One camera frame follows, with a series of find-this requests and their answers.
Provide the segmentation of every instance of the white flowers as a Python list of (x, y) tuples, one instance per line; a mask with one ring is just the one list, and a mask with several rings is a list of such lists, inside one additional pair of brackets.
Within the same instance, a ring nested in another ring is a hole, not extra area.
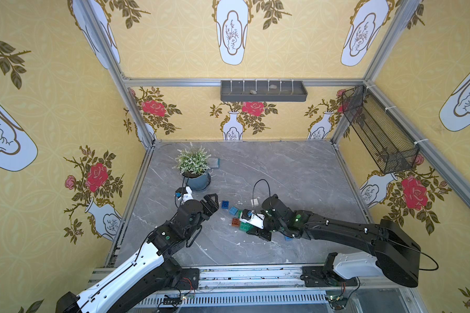
[(207, 165), (207, 154), (203, 147), (194, 148), (190, 142), (190, 149), (178, 150), (179, 156), (176, 158), (177, 165), (173, 168), (178, 169), (182, 174), (191, 173), (193, 175), (202, 175), (210, 167)]

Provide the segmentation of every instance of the white vase pattern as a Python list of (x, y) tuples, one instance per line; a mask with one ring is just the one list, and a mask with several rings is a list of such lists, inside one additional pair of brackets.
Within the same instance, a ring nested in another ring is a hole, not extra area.
[(384, 176), (372, 175), (360, 187), (360, 194), (367, 208), (370, 209), (386, 198), (386, 189), (389, 183), (397, 180), (393, 173)]
[(35, 143), (0, 105), (0, 167), (20, 171), (35, 160), (37, 153)]
[[(101, 51), (103, 50), (103, 47), (99, 47), (97, 44), (95, 38), (96, 34), (92, 32), (91, 29), (87, 27), (87, 22), (84, 19), (83, 15), (83, 9), (82, 9), (82, 4), (81, 2), (84, 0), (73, 0), (73, 14), (75, 15), (75, 19), (77, 20), (78, 25), (80, 26), (80, 29), (82, 33), (85, 36), (85, 39), (87, 39), (87, 42), (89, 43), (89, 46), (91, 46), (92, 51), (98, 58), (99, 62), (101, 65), (108, 69), (110, 66), (108, 65), (108, 61), (103, 57), (101, 54)], [(91, 5), (92, 9), (94, 10), (94, 13), (96, 14), (96, 17), (98, 18), (101, 30), (103, 31), (103, 35), (105, 37), (105, 40), (109, 43), (111, 52), (113, 54), (113, 57), (117, 61), (117, 63), (120, 63), (120, 55), (118, 53), (117, 45), (115, 43), (115, 38), (113, 38), (113, 33), (111, 31), (110, 24), (108, 23), (108, 20), (106, 19), (105, 12), (101, 8), (101, 6), (94, 0), (88, 0), (89, 4)]]
[(323, 139), (326, 138), (327, 134), (332, 129), (332, 124), (329, 122), (329, 118), (334, 112), (324, 112), (324, 116), (318, 122), (316, 122), (311, 128), (308, 134), (308, 139)]
[(439, 117), (445, 128), (453, 132), (470, 125), (470, 73), (449, 96)]
[[(148, 123), (144, 123), (144, 125), (146, 126), (146, 130), (150, 134), (151, 139), (157, 140), (157, 135), (155, 134), (155, 130), (153, 129), (153, 127)], [(141, 129), (139, 129), (139, 128), (138, 128), (138, 138), (139, 138), (139, 141), (144, 142), (143, 141), (143, 133), (141, 132)]]
[(220, 0), (215, 20), (221, 59), (230, 65), (240, 64), (247, 41), (249, 7), (244, 0)]
[(230, 119), (223, 125), (224, 140), (241, 140), (244, 134), (243, 125), (237, 121), (238, 112), (228, 112)]
[(122, 216), (120, 216), (118, 211), (109, 203), (99, 207), (94, 202), (94, 198), (92, 198), (91, 203), (85, 209), (85, 212), (94, 216), (94, 222), (98, 234), (113, 241), (122, 219)]
[(362, 60), (390, 12), (386, 1), (369, 0), (358, 9), (346, 36), (341, 54), (342, 64), (355, 66)]

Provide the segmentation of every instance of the black metal basket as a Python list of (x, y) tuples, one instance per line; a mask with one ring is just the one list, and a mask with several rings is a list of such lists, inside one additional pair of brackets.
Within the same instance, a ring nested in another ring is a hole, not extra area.
[(343, 113), (384, 174), (414, 165), (420, 147), (364, 86), (342, 96)]

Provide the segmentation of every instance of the potted plant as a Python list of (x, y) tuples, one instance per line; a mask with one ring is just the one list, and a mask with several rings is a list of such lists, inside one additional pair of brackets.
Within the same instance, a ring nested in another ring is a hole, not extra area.
[(203, 147), (194, 148), (190, 143), (190, 149), (178, 150), (179, 156), (176, 158), (177, 165), (174, 167), (187, 178), (187, 185), (193, 191), (202, 191), (210, 184), (210, 175), (207, 170), (207, 154)]

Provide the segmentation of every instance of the pink rose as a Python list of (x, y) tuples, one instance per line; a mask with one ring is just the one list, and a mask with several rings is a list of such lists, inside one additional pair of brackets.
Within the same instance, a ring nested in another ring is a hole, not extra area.
[(423, 158), (423, 155), (418, 154), (418, 155), (416, 156), (416, 159), (414, 159), (414, 164), (416, 164), (416, 165), (422, 165), (424, 161), (425, 161), (425, 158)]
[(414, 178), (414, 176), (411, 175), (402, 180), (402, 189), (404, 192), (404, 201), (409, 209), (419, 211), (426, 206), (428, 202), (426, 187), (423, 186), (418, 179)]
[(156, 116), (163, 117), (167, 112), (164, 109), (164, 105), (160, 102), (156, 102), (155, 100), (143, 102), (141, 106), (143, 107), (144, 112), (148, 112)]
[(68, 176), (68, 178), (66, 179), (66, 181), (64, 182), (64, 186), (66, 188), (68, 188), (69, 190), (72, 190), (73, 188), (75, 188), (75, 182), (77, 180), (75, 179), (74, 176)]
[(260, 116), (265, 111), (263, 102), (244, 102), (242, 112), (247, 112), (253, 116)]
[(341, 96), (343, 96), (343, 94), (345, 93), (346, 89), (341, 89), (341, 90), (338, 90), (338, 93), (336, 94), (336, 97), (337, 98), (341, 98)]
[(102, 163), (97, 163), (96, 165), (91, 166), (91, 171), (87, 175), (85, 186), (92, 192), (95, 192), (96, 189), (101, 187), (107, 179), (108, 173), (106, 166), (103, 166)]

